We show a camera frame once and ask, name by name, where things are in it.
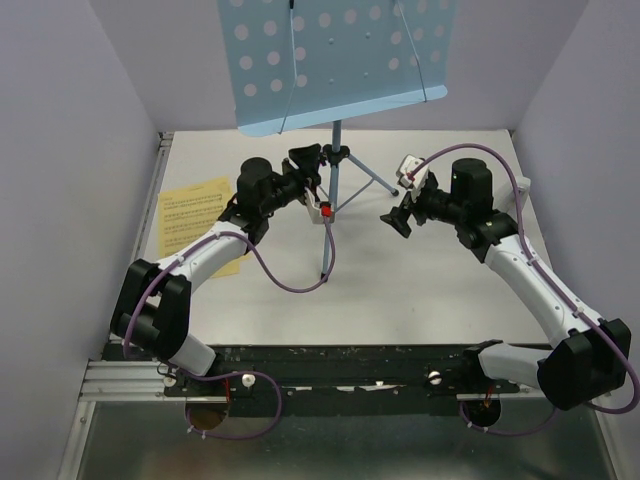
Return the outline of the yellow sheet music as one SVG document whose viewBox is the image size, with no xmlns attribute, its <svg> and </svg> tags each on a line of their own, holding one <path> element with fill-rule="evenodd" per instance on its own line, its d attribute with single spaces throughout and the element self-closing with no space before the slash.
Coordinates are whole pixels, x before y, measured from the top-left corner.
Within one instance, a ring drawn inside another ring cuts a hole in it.
<svg viewBox="0 0 640 480">
<path fill-rule="evenodd" d="M 172 257 L 209 230 L 233 195 L 227 177 L 161 192 L 157 208 L 157 251 Z"/>
</svg>

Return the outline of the light blue music stand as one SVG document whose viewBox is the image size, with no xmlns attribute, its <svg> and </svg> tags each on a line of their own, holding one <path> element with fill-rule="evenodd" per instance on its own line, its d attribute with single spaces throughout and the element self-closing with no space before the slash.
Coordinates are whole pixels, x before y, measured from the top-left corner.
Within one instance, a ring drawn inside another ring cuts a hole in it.
<svg viewBox="0 0 640 480">
<path fill-rule="evenodd" d="M 445 97 L 456 4 L 220 1 L 238 130 L 252 137 Z"/>
</svg>

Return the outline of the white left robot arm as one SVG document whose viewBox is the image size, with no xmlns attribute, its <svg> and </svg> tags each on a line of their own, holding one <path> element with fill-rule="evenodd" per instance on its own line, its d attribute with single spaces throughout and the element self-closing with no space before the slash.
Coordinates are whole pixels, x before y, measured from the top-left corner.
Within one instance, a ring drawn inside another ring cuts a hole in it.
<svg viewBox="0 0 640 480">
<path fill-rule="evenodd" d="M 289 150 L 280 172 L 265 158 L 245 160 L 235 194 L 205 234 L 156 262 L 134 261 L 110 323 L 124 357 L 133 358 L 139 348 L 187 371 L 187 382 L 197 393 L 214 393 L 222 372 L 214 364 L 214 349 L 189 331 L 192 294 L 222 267 L 254 250 L 276 211 L 298 201 L 323 212 L 317 188 L 324 163 L 320 144 Z"/>
</svg>

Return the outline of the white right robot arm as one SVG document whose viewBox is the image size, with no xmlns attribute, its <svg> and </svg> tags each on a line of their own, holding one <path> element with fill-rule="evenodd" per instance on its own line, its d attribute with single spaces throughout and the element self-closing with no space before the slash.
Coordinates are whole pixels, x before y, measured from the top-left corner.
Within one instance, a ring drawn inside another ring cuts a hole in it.
<svg viewBox="0 0 640 480">
<path fill-rule="evenodd" d="M 524 384 L 541 390 L 561 410 L 622 387 L 626 370 L 621 360 L 629 353 L 630 330 L 619 319 L 601 319 L 534 256 L 529 243 L 520 239 L 509 209 L 494 207 L 486 163 L 455 161 L 451 188 L 443 191 L 420 162 L 413 155 L 402 160 L 396 175 L 407 193 L 382 221 L 403 237 L 411 233 L 410 219 L 419 225 L 428 220 L 452 225 L 459 242 L 523 302 L 551 346 L 545 351 L 490 340 L 471 347 L 459 370 L 462 384 L 474 392 L 495 380 Z"/>
</svg>

